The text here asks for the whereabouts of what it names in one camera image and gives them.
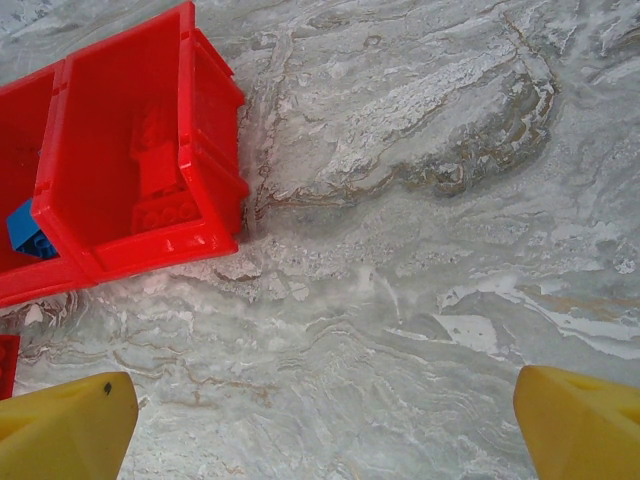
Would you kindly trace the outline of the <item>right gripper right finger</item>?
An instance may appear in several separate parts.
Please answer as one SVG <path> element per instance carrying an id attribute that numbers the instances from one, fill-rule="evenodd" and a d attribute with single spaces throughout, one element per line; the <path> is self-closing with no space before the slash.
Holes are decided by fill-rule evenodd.
<path id="1" fill-rule="evenodd" d="M 640 480 L 640 388 L 528 365 L 513 406 L 539 480 Z"/>

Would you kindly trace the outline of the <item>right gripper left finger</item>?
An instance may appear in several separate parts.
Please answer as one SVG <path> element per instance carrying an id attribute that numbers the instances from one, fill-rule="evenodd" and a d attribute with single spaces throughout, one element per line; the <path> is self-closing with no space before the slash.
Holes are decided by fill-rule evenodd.
<path id="1" fill-rule="evenodd" d="M 125 372 L 0 401 L 0 480 L 117 480 L 138 419 Z"/>

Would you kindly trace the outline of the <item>blue lego brick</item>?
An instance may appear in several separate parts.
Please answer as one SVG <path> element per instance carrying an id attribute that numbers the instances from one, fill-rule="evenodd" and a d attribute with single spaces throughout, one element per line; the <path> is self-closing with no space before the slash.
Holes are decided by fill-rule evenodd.
<path id="1" fill-rule="evenodd" d="M 7 218 L 6 225 L 14 251 L 42 260 L 55 258 L 58 252 L 31 213 L 28 199 Z"/>

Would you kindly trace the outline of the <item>red lego brick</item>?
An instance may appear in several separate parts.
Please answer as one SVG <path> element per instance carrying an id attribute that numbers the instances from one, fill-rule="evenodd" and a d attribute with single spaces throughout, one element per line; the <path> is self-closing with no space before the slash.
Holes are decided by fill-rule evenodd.
<path id="1" fill-rule="evenodd" d="M 136 111 L 130 156 L 138 166 L 141 200 L 186 189 L 178 167 L 177 123 L 171 103 L 150 101 Z"/>
<path id="2" fill-rule="evenodd" d="M 19 335 L 0 335 L 0 401 L 13 395 L 20 340 Z"/>
<path id="3" fill-rule="evenodd" d="M 152 231 L 200 217 L 196 203 L 187 197 L 167 196 L 140 202 L 133 208 L 132 232 Z"/>

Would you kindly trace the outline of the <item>red three-compartment container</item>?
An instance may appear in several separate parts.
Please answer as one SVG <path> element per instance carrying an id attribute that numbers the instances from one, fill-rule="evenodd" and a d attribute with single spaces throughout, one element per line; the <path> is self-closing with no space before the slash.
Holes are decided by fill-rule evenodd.
<path id="1" fill-rule="evenodd" d="M 178 167 L 200 217 L 132 232 L 136 111 L 173 105 Z M 0 307 L 236 252 L 249 188 L 238 164 L 244 96 L 186 1 L 0 88 Z M 58 255 L 14 251 L 6 221 L 32 200 Z"/>

